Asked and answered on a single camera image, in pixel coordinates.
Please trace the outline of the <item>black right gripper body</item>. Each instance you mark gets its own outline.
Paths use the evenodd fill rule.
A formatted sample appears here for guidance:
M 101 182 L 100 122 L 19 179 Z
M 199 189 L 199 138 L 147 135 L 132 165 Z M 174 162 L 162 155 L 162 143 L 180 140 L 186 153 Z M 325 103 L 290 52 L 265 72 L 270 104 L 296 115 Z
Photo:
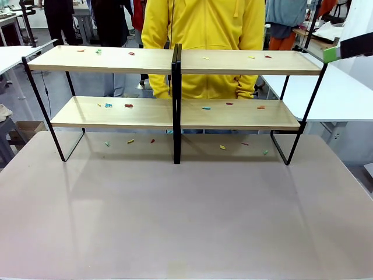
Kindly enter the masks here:
M 373 33 L 366 33 L 340 42 L 341 59 L 372 56 Z

